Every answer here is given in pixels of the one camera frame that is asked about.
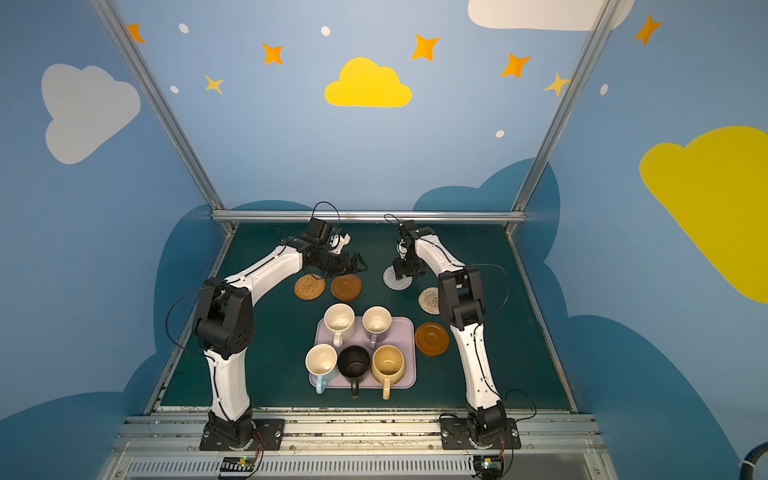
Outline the brown wooden saucer coaster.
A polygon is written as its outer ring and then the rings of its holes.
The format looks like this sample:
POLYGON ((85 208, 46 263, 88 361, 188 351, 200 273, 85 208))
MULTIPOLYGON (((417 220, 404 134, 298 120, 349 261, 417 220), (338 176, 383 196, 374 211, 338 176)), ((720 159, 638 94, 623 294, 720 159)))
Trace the brown wooden saucer coaster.
POLYGON ((434 322, 419 326, 415 331, 414 339, 417 349, 428 357, 444 354, 450 345, 448 332, 434 322))

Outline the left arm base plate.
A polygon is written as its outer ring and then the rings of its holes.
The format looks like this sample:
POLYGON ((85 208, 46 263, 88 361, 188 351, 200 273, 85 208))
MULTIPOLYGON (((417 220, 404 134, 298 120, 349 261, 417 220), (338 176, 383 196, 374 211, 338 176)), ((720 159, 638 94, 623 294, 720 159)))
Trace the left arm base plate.
POLYGON ((209 420, 199 444, 200 451, 255 452, 277 451, 281 447, 284 419, 248 419, 247 423, 221 423, 209 420))

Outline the woven cork coaster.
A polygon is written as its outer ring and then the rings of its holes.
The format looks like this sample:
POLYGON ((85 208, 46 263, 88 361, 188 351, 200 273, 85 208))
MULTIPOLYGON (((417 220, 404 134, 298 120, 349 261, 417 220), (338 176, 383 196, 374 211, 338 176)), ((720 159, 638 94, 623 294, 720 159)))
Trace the woven cork coaster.
POLYGON ((319 298, 326 289, 326 281, 317 275, 305 274, 294 284, 295 295, 303 301, 319 298))

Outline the cream mug white handle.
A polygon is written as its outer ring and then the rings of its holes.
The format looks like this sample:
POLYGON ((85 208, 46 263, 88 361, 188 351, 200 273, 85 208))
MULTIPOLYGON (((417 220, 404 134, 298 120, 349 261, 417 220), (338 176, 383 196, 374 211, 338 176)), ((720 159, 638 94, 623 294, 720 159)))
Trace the cream mug white handle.
POLYGON ((331 334, 332 344, 340 349, 356 332, 356 316, 353 308, 346 303, 330 306, 324 314, 323 322, 331 334))

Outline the white multicolour woven coaster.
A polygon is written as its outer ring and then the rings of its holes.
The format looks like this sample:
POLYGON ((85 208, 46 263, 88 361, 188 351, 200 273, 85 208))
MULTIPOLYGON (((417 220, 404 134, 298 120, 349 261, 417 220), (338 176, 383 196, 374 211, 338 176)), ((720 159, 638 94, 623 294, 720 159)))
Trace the white multicolour woven coaster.
POLYGON ((420 308, 430 315, 439 315, 439 293, 437 287, 424 289, 418 296, 420 308))

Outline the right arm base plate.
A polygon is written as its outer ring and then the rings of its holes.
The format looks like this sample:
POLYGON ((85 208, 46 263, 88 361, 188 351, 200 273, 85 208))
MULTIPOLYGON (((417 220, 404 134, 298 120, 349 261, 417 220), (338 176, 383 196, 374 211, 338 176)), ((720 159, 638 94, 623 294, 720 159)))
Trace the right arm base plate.
POLYGON ((492 435, 486 440, 474 440, 467 418, 453 414, 441 414, 438 417, 440 425, 440 440, 444 450, 508 450, 521 449, 522 442, 517 423, 514 419, 507 420, 507 427, 499 434, 492 435))

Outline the white mug lilac handle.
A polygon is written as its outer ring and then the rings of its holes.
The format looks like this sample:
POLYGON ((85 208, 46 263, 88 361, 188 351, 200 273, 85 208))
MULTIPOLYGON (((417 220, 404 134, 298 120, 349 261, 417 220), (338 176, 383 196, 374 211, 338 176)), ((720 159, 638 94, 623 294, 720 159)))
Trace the white mug lilac handle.
POLYGON ((368 338, 368 347, 374 351, 386 340, 392 325, 392 315, 383 306, 372 306, 364 312, 362 325, 368 338))

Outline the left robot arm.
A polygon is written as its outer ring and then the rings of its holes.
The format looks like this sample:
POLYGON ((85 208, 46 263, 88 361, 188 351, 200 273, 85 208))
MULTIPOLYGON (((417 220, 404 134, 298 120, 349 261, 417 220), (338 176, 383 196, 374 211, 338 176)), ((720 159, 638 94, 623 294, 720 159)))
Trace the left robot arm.
POLYGON ((204 282, 193 333, 208 364, 212 406, 201 449, 253 448, 256 434, 245 372, 247 348, 255 334, 253 307, 283 280, 309 267, 329 277, 367 270, 360 254, 345 250, 349 239, 335 237, 327 244, 289 237, 241 272, 204 282))

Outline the dark brown wooden coaster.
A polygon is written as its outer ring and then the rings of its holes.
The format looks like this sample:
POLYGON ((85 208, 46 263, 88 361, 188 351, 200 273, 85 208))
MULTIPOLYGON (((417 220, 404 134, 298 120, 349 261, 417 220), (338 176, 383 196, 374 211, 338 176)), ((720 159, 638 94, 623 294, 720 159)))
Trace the dark brown wooden coaster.
POLYGON ((354 274, 335 278, 331 284, 331 294, 341 302, 351 302, 362 292, 362 281, 354 274))

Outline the grey woven coaster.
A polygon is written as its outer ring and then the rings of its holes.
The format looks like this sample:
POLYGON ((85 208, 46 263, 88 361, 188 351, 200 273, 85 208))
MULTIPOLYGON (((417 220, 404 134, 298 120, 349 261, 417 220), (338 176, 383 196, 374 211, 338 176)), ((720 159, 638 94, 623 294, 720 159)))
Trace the grey woven coaster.
POLYGON ((413 283, 413 277, 407 276, 407 275, 398 275, 395 271, 395 268, 390 265, 388 266, 383 275, 383 282, 384 284, 391 290, 394 291, 403 291, 408 289, 412 283, 413 283))

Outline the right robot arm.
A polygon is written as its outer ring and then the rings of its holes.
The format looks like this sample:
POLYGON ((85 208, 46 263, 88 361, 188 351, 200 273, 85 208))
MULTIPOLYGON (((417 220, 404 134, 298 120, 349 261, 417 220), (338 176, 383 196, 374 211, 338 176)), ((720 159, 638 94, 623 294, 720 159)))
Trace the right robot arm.
POLYGON ((489 444, 508 422, 485 348, 486 301, 479 269, 452 255, 431 228, 407 220, 398 230, 395 276, 416 277, 430 270, 437 277, 439 314, 455 339, 464 372, 468 430, 476 444, 489 444))

